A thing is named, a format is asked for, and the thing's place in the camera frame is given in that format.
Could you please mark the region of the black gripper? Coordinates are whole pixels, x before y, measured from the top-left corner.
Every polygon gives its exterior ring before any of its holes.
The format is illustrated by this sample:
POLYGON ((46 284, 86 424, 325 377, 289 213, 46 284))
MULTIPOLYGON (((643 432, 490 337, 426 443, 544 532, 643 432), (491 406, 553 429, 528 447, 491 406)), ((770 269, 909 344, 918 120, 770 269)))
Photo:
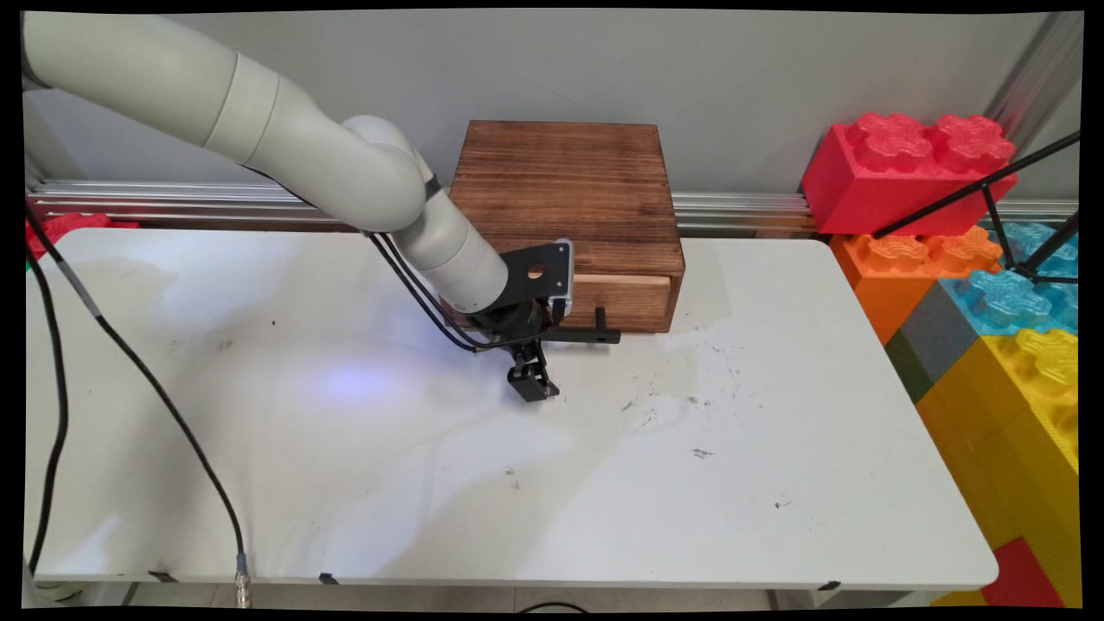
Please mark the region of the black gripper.
POLYGON ((470 315, 470 326, 485 336, 477 348, 509 347, 514 366, 507 373, 508 385, 531 402, 560 394, 549 377, 541 339, 555 328, 555 303, 546 298, 526 299, 470 315))

